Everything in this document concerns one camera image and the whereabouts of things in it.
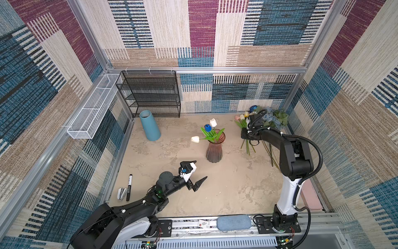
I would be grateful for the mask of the white tulip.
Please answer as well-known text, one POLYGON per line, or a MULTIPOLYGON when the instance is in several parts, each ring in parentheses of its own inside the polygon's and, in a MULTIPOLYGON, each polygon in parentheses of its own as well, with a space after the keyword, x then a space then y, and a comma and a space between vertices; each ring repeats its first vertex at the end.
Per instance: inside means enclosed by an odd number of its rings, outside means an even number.
POLYGON ((209 121, 210 127, 211 127, 211 135, 213 138, 214 142, 219 142, 219 139, 221 138, 223 132, 224 132, 224 128, 221 130, 216 130, 217 127, 217 121, 213 118, 209 121))
POLYGON ((207 141, 210 141, 212 143, 215 142, 215 138, 213 138, 213 137, 200 138, 199 136, 194 136, 194 137, 191 138, 191 142, 193 142, 193 143, 200 143, 202 140, 207 140, 207 141))

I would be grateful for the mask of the red glass vase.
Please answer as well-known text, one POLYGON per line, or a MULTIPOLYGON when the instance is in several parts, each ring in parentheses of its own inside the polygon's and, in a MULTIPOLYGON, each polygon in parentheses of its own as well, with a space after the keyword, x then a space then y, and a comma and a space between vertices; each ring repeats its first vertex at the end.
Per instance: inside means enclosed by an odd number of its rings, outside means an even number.
POLYGON ((215 136, 216 139, 214 142, 209 141, 209 145, 206 150, 206 159, 212 163, 218 163, 222 159, 222 143, 226 139, 224 129, 216 129, 215 131, 217 132, 215 136))

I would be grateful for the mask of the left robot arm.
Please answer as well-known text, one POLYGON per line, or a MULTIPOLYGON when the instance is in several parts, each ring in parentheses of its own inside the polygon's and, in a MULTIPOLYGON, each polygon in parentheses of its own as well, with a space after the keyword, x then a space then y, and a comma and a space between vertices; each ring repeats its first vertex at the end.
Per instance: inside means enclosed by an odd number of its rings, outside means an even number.
POLYGON ((196 171, 196 161, 182 161, 178 175, 165 171, 159 175, 142 199, 121 206, 100 205, 77 229, 69 241, 75 249, 111 249, 114 245, 145 233, 153 235, 158 218, 169 203, 169 196, 186 187, 196 192, 207 177, 196 183, 190 179, 196 171))

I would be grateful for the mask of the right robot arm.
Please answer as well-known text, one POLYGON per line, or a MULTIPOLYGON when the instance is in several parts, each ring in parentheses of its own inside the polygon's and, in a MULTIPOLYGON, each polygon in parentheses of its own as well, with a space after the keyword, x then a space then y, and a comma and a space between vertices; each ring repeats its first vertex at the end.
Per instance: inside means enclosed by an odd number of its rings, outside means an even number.
POLYGON ((240 115, 238 123, 241 138, 248 143, 267 142, 279 150, 279 170, 284 176, 281 197, 274 207, 272 217, 263 222, 263 226, 270 223, 275 233, 289 232, 298 225, 299 212, 306 210, 308 218, 311 217, 310 209, 306 206, 299 208, 297 200, 303 184, 320 171, 323 155, 310 139, 285 134, 276 127, 265 124, 265 115, 267 110, 240 115))

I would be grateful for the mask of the teal ceramic vase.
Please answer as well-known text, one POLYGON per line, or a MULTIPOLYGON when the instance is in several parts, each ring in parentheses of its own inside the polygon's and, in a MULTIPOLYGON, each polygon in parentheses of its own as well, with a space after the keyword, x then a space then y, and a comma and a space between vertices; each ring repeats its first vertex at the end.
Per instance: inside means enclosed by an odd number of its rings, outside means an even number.
POLYGON ((142 122, 146 138, 149 141, 156 141, 161 137, 160 129, 158 128, 151 111, 144 110, 140 112, 140 120, 142 122))

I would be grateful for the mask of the blue hydrangea bunch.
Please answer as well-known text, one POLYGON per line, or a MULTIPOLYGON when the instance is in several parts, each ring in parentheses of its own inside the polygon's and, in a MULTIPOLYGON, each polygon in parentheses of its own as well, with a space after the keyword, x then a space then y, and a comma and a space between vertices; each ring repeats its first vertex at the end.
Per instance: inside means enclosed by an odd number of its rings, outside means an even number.
MULTIPOLYGON (((280 130, 288 125, 289 115, 281 110, 274 110, 271 107, 266 107, 265 109, 261 110, 259 114, 263 115, 260 121, 265 127, 272 127, 280 130)), ((272 145, 266 142, 262 142, 262 144, 268 156, 270 157, 271 166, 276 166, 276 168, 279 169, 279 162, 273 156, 272 145)))

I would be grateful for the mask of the white label tag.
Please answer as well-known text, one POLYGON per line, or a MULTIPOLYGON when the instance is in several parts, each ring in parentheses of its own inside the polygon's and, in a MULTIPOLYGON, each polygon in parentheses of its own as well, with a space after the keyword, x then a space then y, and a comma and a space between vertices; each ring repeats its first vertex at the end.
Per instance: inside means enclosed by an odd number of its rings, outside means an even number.
POLYGON ((209 229, 211 227, 210 222, 207 220, 199 220, 198 227, 203 229, 209 229))

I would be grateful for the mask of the blue-grey sponge pad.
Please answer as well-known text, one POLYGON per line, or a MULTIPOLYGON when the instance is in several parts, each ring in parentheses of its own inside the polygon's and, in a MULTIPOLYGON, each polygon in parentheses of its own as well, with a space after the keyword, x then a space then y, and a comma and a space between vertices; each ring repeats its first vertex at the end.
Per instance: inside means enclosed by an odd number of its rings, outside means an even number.
POLYGON ((247 230, 251 228, 251 220, 247 215, 228 215, 217 218, 220 231, 247 230))

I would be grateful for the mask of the black marker pen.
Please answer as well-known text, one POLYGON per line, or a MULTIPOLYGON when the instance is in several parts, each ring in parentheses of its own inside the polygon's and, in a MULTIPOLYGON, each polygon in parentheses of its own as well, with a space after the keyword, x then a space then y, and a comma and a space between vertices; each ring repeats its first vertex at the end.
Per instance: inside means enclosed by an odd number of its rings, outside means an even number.
POLYGON ((128 186, 127 186, 127 192, 126 192, 126 201, 130 200, 130 196, 131 196, 131 186, 132 186, 132 178, 133 175, 130 174, 129 175, 129 182, 128 182, 128 186))

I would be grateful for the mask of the white stapler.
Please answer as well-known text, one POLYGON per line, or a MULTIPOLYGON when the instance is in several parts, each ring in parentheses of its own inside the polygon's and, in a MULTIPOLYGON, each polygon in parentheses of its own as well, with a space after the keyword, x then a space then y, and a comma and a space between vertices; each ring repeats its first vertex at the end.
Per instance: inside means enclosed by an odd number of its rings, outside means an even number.
POLYGON ((127 194, 127 188, 123 188, 123 187, 119 188, 118 193, 117 193, 117 199, 123 200, 125 198, 126 194, 127 194))

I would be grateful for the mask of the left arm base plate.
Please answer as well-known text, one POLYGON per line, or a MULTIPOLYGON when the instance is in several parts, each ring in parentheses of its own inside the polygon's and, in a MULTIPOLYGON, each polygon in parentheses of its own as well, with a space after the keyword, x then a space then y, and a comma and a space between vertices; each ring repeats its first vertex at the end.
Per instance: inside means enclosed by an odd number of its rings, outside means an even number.
POLYGON ((171 237, 173 227, 172 220, 158 220, 157 222, 151 222, 148 230, 141 235, 136 235, 132 238, 156 238, 159 234, 160 237, 171 237))

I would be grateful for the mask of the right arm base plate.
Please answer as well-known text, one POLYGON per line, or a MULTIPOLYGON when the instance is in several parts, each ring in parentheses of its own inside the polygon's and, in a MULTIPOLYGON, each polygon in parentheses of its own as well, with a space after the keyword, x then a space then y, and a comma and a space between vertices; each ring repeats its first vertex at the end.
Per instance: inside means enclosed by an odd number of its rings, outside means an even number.
POLYGON ((271 216, 255 215, 253 222, 259 234, 300 233, 302 231, 297 218, 285 221, 271 216))

